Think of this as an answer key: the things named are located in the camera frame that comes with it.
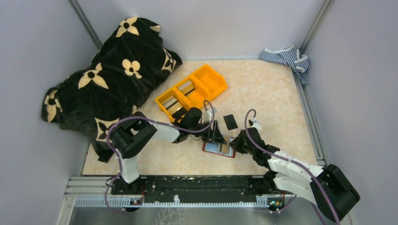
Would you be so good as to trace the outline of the aluminium frame rail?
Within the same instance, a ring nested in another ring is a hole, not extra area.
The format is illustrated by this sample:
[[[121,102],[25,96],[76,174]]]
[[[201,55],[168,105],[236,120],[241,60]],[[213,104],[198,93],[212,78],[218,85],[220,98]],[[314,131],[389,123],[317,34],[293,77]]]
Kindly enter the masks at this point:
[[[233,205],[265,204],[261,197],[282,199],[282,191],[263,176],[143,176],[128,184],[121,178],[78,177],[68,182],[67,195],[107,195],[114,204],[117,196],[138,197],[145,204]]]

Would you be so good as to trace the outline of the cards in bin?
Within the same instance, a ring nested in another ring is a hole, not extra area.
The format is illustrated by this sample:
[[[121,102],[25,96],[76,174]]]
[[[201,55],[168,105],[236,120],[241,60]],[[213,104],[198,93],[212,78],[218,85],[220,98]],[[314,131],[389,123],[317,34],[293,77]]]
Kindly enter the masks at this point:
[[[176,113],[178,110],[180,110],[181,108],[183,108],[182,104],[180,103],[180,101],[175,98],[174,96],[169,97],[168,99],[166,99],[163,103],[162,106],[166,109],[166,111],[169,114],[174,114]]]
[[[179,87],[177,87],[177,89],[184,95],[184,96],[188,96],[190,95],[192,92],[195,91],[194,85],[191,81],[187,81],[183,84],[181,84]]]

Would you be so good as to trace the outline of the cards in middle bin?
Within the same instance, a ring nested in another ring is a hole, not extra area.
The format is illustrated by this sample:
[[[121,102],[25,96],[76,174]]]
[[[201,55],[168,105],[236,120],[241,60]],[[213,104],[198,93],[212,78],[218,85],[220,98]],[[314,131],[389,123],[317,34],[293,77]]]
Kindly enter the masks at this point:
[[[184,96],[188,96],[190,95],[192,92],[195,91],[194,85],[191,81],[187,81],[183,84],[181,84],[179,87],[177,87],[177,89],[184,95]]]

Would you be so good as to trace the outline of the black card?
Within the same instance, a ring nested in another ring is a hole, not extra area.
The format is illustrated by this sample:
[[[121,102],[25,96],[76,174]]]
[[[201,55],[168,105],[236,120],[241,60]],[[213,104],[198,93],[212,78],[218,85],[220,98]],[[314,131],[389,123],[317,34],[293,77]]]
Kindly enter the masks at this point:
[[[223,116],[226,127],[229,131],[237,129],[238,125],[233,114]]]

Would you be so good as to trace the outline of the yellow plastic bin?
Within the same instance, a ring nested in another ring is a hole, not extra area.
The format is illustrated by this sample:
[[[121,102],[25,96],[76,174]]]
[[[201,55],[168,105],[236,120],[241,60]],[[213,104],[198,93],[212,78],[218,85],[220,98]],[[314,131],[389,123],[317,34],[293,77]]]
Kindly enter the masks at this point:
[[[195,77],[186,77],[175,85],[177,93],[182,95],[182,103],[187,109],[203,108],[204,100],[209,100],[210,91],[203,82]]]
[[[196,87],[205,92],[208,100],[215,99],[228,88],[225,78],[208,64],[191,73],[190,77]]]
[[[188,95],[193,92],[170,89],[155,99],[160,110],[164,112],[171,122],[179,121],[189,110]]]

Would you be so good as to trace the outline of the black floral blanket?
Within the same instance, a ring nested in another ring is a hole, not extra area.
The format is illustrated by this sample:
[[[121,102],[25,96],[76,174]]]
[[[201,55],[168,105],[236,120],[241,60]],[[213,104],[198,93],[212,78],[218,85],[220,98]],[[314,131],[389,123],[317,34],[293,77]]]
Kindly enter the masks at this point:
[[[183,63],[163,45],[160,30],[145,18],[122,20],[87,68],[46,92],[41,119],[85,135],[99,161],[108,162],[110,127],[131,116]]]

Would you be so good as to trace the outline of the blue white striped cloth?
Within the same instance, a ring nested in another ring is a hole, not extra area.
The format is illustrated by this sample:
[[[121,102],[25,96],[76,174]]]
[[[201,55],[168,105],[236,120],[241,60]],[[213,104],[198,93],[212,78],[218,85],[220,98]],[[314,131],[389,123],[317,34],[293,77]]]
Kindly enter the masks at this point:
[[[294,45],[278,51],[263,50],[259,56],[260,60],[289,66],[293,73],[299,78],[302,85],[310,83],[309,68],[310,61],[307,55],[302,54]]]

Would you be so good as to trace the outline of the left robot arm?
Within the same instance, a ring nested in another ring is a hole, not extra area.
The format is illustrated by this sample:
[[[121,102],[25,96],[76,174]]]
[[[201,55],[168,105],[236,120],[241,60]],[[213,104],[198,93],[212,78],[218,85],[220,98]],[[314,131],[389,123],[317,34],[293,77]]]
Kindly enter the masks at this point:
[[[108,146],[119,156],[122,188],[129,194],[140,190],[137,155],[151,139],[181,143],[193,135],[205,143],[227,144],[216,120],[201,122],[200,109],[192,107],[186,110],[182,107],[173,117],[173,123],[156,122],[142,112],[136,112],[110,128],[106,140]]]

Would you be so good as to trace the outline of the yellow plastic bin middle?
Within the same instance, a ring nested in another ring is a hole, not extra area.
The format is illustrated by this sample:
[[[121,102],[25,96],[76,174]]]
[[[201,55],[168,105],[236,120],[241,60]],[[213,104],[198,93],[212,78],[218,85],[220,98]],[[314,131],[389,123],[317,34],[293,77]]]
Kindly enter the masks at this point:
[[[175,85],[177,93],[182,95],[182,103],[187,109],[203,108],[204,100],[209,100],[210,91],[203,82],[195,77],[186,77]]]

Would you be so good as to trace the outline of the yellow plastic bin right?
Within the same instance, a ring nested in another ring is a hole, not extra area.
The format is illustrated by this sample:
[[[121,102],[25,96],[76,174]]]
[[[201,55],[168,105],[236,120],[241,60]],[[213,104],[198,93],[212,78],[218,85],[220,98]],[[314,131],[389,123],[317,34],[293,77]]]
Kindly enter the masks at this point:
[[[228,88],[225,78],[208,64],[191,73],[190,77],[196,87],[205,92],[208,100],[215,99]]]

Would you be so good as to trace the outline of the yellow plastic bin left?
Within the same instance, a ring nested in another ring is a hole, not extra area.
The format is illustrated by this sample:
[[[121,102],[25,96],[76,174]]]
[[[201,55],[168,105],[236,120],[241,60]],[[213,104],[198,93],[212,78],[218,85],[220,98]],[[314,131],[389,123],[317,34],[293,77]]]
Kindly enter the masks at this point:
[[[189,110],[188,95],[193,92],[170,89],[155,99],[160,110],[164,112],[171,122],[179,121]]]

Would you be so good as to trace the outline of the cards in left bin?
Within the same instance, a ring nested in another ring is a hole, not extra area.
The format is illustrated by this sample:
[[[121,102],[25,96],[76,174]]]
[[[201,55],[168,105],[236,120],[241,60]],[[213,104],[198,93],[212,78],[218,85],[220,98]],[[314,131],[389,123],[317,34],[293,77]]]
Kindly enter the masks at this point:
[[[169,114],[174,114],[176,113],[178,110],[180,110],[181,108],[183,108],[182,104],[180,103],[180,101],[175,98],[174,96],[169,97],[168,99],[166,99],[163,103],[162,106],[166,109],[166,111]]]

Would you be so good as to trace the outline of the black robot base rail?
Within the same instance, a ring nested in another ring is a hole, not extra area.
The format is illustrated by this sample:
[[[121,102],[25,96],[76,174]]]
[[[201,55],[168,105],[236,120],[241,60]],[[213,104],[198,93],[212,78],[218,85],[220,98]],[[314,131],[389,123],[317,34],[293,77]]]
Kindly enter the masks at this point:
[[[111,194],[138,195],[145,203],[170,203],[176,195],[181,203],[250,203],[258,196],[282,193],[262,175],[142,175],[131,184],[121,178],[111,184]]]

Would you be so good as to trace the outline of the red leather card holder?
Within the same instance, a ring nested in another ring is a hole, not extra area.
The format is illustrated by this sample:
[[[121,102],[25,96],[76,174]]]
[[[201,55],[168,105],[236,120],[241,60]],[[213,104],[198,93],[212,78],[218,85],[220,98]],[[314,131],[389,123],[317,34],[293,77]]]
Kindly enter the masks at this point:
[[[232,142],[235,138],[234,138],[234,137],[228,137],[228,138],[226,137],[225,139],[227,140],[227,145],[230,146],[230,142]],[[217,143],[208,143],[208,142],[207,142],[207,143],[204,143],[204,144],[203,144],[202,150],[203,150],[204,152],[213,153],[213,154],[216,154],[216,155],[223,156],[223,155],[217,153],[218,148],[219,148],[219,145],[220,145],[220,144],[217,144]],[[231,149],[231,151],[233,152],[233,155],[230,156],[230,157],[228,157],[228,156],[223,156],[223,157],[235,158],[236,152],[232,149],[231,146],[230,146],[230,149]]]

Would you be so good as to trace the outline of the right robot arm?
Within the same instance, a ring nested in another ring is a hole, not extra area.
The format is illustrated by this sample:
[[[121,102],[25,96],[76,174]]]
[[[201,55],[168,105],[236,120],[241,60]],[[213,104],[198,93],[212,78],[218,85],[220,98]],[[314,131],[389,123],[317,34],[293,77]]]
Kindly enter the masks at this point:
[[[268,169],[262,181],[252,184],[255,195],[290,192],[314,204],[333,222],[341,221],[360,201],[359,193],[338,166],[302,162],[276,146],[265,144],[256,121],[249,124],[231,141],[230,147],[249,154],[259,166]]]

